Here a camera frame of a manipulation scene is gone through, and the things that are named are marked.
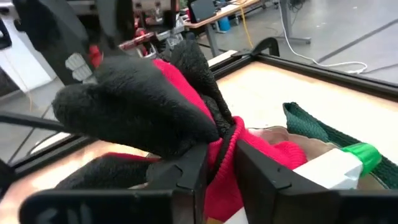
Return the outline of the black background laptop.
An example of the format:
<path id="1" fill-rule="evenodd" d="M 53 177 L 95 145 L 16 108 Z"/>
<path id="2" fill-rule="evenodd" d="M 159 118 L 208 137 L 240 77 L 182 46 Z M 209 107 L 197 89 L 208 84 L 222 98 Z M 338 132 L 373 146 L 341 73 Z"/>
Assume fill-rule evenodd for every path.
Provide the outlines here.
<path id="1" fill-rule="evenodd" d="M 199 23 L 216 15 L 213 0 L 188 0 L 190 22 Z"/>

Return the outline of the grey stand foot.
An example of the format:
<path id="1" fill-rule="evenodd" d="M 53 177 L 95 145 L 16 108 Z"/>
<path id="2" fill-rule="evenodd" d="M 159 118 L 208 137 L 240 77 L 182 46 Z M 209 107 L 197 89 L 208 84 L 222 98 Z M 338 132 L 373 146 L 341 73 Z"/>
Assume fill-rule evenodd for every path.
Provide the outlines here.
<path id="1" fill-rule="evenodd" d="M 312 39 L 310 37 L 293 36 L 288 0 L 279 0 L 278 9 L 282 23 L 282 33 L 278 36 L 274 36 L 274 38 L 277 40 L 288 40 L 289 42 L 292 41 L 293 43 L 311 44 Z"/>

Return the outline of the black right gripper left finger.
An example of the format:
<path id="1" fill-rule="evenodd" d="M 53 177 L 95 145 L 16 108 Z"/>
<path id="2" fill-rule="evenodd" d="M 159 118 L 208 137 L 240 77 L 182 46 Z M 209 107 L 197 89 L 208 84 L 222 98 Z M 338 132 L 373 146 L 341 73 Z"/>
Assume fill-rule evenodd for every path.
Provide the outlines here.
<path id="1" fill-rule="evenodd" d="M 146 189 L 154 195 L 145 224 L 205 223 L 207 150 L 207 144 L 199 144 L 177 159 L 149 166 Z"/>

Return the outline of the green spray bottle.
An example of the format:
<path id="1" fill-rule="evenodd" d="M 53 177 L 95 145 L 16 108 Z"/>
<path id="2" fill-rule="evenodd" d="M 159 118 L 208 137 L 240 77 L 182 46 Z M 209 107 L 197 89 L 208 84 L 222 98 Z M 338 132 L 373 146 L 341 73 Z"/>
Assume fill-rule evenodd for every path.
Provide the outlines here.
<path id="1" fill-rule="evenodd" d="M 381 161 L 382 155 L 368 143 L 332 150 L 294 169 L 294 172 L 327 189 L 358 189 L 361 178 Z"/>

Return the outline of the blue bin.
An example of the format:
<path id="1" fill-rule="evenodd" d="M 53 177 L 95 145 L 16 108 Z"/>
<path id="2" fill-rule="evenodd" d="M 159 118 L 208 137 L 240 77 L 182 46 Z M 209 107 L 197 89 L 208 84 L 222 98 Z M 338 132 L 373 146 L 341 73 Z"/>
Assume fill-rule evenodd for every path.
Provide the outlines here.
<path id="1" fill-rule="evenodd" d="M 218 30 L 221 33 L 225 33 L 227 31 L 229 31 L 231 28 L 230 23 L 229 23 L 229 19 L 228 17 L 222 17 L 221 19 L 218 20 Z"/>

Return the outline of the wooden background table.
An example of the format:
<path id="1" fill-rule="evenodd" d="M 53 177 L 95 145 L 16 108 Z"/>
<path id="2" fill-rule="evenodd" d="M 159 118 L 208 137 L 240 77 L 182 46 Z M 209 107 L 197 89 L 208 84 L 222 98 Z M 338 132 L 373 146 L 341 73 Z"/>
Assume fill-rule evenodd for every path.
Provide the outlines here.
<path id="1" fill-rule="evenodd" d="M 246 7 L 250 7 L 254 4 L 265 5 L 265 0 L 244 0 L 239 1 L 239 4 L 234 1 L 232 6 L 223 7 L 221 11 L 217 12 L 214 16 L 210 17 L 209 19 L 205 19 L 204 21 L 191 23 L 191 22 L 184 22 L 184 27 L 186 29 L 198 29 L 200 27 L 205 28 L 205 34 L 209 43 L 209 48 L 211 50 L 212 56 L 216 57 L 220 54 L 220 50 L 217 46 L 216 39 L 215 39 L 215 30 L 212 28 L 212 24 L 216 23 L 218 20 L 222 19 L 223 17 L 228 17 L 236 12 L 240 12 L 241 17 L 244 17 L 243 9 Z"/>

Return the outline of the red and black gardening glove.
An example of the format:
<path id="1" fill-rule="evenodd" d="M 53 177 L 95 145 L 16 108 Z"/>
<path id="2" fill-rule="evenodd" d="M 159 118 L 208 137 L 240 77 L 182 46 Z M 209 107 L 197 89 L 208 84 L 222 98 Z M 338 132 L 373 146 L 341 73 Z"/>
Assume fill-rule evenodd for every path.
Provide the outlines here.
<path id="1" fill-rule="evenodd" d="M 107 153 L 58 183 L 58 189 L 126 189 L 147 182 L 147 170 L 193 146 L 208 148 L 204 215 L 224 222 L 243 207 L 234 173 L 236 143 L 248 143 L 279 164 L 306 163 L 294 142 L 270 144 L 233 116 L 196 42 L 184 40 L 168 60 L 106 57 L 95 83 L 68 85 L 52 103 L 69 130 L 147 151 L 152 158 Z"/>

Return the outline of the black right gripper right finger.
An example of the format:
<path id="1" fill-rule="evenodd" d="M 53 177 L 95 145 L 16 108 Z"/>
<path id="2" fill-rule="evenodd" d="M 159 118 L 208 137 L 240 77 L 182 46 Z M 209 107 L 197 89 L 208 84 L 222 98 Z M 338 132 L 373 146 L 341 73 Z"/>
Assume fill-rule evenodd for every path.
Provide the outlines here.
<path id="1" fill-rule="evenodd" d="M 235 174 L 249 224 L 337 224 L 338 194 L 239 140 Z"/>

